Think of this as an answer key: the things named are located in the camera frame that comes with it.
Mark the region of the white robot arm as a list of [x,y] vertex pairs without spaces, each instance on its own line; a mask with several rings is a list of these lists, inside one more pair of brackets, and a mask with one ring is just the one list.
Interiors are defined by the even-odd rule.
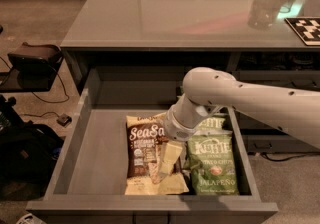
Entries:
[[244,83],[224,71],[191,69],[182,82],[183,95],[166,112],[166,136],[185,142],[199,124],[224,107],[320,148],[320,93]]

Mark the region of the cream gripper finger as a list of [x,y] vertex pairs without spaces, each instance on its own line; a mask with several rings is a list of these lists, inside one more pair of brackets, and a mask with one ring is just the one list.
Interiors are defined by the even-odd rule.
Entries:
[[164,178],[172,173],[174,164],[182,152],[182,143],[179,141],[169,141],[161,146],[160,163],[158,174]]

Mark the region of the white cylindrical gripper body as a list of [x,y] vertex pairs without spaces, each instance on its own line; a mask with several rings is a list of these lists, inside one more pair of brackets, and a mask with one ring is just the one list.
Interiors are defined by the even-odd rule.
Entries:
[[183,94],[165,113],[164,131],[171,140],[185,142],[199,124],[222,109],[221,105],[201,105]]

